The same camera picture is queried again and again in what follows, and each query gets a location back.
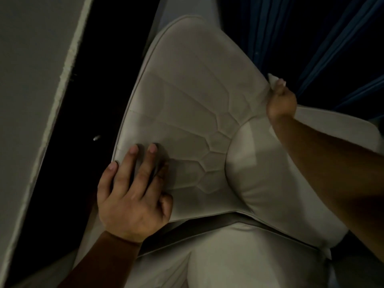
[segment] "person's left hand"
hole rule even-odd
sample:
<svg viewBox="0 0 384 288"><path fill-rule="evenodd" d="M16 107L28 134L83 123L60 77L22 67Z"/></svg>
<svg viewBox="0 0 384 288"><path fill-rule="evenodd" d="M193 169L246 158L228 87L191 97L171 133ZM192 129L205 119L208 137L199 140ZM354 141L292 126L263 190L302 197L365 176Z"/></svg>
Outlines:
<svg viewBox="0 0 384 288"><path fill-rule="evenodd" d="M149 146L137 176L131 187L129 186L138 151L137 145L133 145L120 167L116 162L109 164L101 176L97 193L99 216L105 229L133 243L142 243L165 226L169 222L173 206L172 196L161 193L168 164L162 166L148 186L155 166L155 144Z"/></svg>

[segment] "padded bulge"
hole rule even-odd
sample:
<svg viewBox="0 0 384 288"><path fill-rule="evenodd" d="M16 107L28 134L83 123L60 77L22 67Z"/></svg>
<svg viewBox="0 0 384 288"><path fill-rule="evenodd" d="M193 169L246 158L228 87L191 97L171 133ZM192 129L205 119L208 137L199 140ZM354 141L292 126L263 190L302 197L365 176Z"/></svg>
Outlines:
<svg viewBox="0 0 384 288"><path fill-rule="evenodd" d="M114 160L133 144L158 143L170 161L172 222L239 212L316 247L347 228L320 201L282 149L265 115L270 85L241 49L203 19L167 26L146 54L121 125ZM368 122L299 107L296 118L377 151ZM79 256L103 227L91 215Z"/></svg>

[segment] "finger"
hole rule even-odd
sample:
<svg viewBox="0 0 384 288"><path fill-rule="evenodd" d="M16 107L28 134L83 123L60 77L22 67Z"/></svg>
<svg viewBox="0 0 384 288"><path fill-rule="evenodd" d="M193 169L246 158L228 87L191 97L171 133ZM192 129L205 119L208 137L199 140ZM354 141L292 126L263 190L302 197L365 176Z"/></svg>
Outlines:
<svg viewBox="0 0 384 288"><path fill-rule="evenodd" d="M144 161L141 164L137 175L133 180L132 186L128 191L128 196L133 198L141 199L145 193L148 185L149 177L151 176L152 170L155 166L157 147L155 144L151 144L148 147L147 153L144 157Z"/></svg>
<svg viewBox="0 0 384 288"><path fill-rule="evenodd" d="M152 207L157 206L161 191L164 186L165 177L168 172L168 163L165 163L161 169L157 172L153 178L151 184L149 185L147 192L144 195L144 198L147 200L148 204Z"/></svg>
<svg viewBox="0 0 384 288"><path fill-rule="evenodd" d="M159 198L160 207L163 213L163 224L166 225L169 222L170 215L172 214L173 208L173 197L167 193L163 193Z"/></svg>
<svg viewBox="0 0 384 288"><path fill-rule="evenodd" d="M122 198L127 193L129 188L129 180L131 178L132 171L135 168L138 152L138 146L133 145L122 160L119 170L115 177L115 182L112 190L113 196Z"/></svg>
<svg viewBox="0 0 384 288"><path fill-rule="evenodd" d="M285 85L286 85L286 82L283 79L278 79L273 93L275 95L283 95L285 90Z"/></svg>
<svg viewBox="0 0 384 288"><path fill-rule="evenodd" d="M97 187L97 204L103 203L111 193L111 183L118 169L116 162L111 162L101 175L99 185Z"/></svg>

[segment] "fingernail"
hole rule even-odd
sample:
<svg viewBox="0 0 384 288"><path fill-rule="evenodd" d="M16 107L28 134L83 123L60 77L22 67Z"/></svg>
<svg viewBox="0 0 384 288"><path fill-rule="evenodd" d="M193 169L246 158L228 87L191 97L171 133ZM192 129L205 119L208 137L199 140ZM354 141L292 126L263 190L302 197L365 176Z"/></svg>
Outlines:
<svg viewBox="0 0 384 288"><path fill-rule="evenodd" d="M108 169L113 170L114 168L116 168L116 162L111 162L111 163L108 165Z"/></svg>
<svg viewBox="0 0 384 288"><path fill-rule="evenodd" d="M149 147L148 147L148 151L151 153L151 154L154 154L155 152L157 152L157 146L155 144L151 144Z"/></svg>
<svg viewBox="0 0 384 288"><path fill-rule="evenodd" d="M277 82L276 82L276 85L284 85L285 84L285 81L283 79L278 79Z"/></svg>
<svg viewBox="0 0 384 288"><path fill-rule="evenodd" d="M129 153L131 155L137 154L138 152L139 152L139 147L136 144L132 145L131 148L129 149Z"/></svg>

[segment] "black surface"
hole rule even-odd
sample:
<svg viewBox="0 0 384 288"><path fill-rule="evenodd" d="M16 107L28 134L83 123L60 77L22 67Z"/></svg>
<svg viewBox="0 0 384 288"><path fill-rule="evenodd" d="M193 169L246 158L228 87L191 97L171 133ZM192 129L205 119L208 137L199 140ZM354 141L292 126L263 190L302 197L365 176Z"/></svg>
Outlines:
<svg viewBox="0 0 384 288"><path fill-rule="evenodd" d="M159 0L94 0L6 286L79 247Z"/></svg>

